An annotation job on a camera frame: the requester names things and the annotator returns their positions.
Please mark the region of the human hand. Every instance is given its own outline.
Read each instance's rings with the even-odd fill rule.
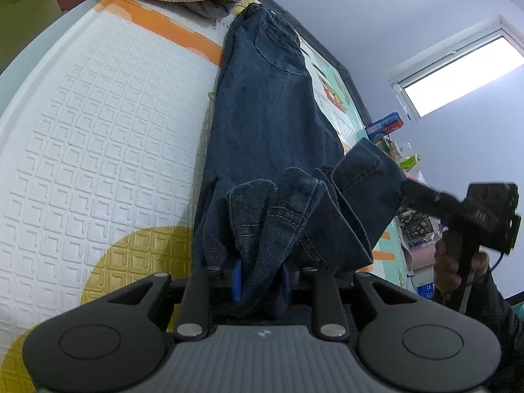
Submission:
[[[462,283],[458,272],[458,257],[462,250],[462,234],[447,231],[435,246],[434,281],[435,288],[443,294],[450,294]],[[471,268],[475,274],[473,282],[483,282],[489,267],[489,256],[486,253],[476,253],[471,259]]]

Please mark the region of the denim jeans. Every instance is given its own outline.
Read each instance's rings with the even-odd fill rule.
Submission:
[[[219,312],[277,315],[286,259],[332,272],[372,263],[372,247],[402,201],[404,175],[366,139],[343,157],[284,19],[250,5],[223,57],[193,259],[242,261],[240,302]]]

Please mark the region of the white textured mat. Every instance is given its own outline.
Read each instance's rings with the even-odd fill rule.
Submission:
[[[0,120],[0,360],[79,304],[112,244],[191,226],[217,70],[91,10],[29,75]]]

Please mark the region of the sleeve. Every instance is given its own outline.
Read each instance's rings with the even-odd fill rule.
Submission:
[[[482,322],[497,336],[502,349],[500,369],[524,366],[524,325],[497,290],[491,273],[473,285],[466,315]]]

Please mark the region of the circular pad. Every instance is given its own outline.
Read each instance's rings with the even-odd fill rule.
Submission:
[[[454,330],[438,325],[419,325],[404,332],[404,347],[418,357],[442,360],[457,355],[464,347],[462,337]]]
[[[120,346],[120,333],[104,325],[84,325],[72,328],[60,338],[66,355],[84,361],[110,355]]]

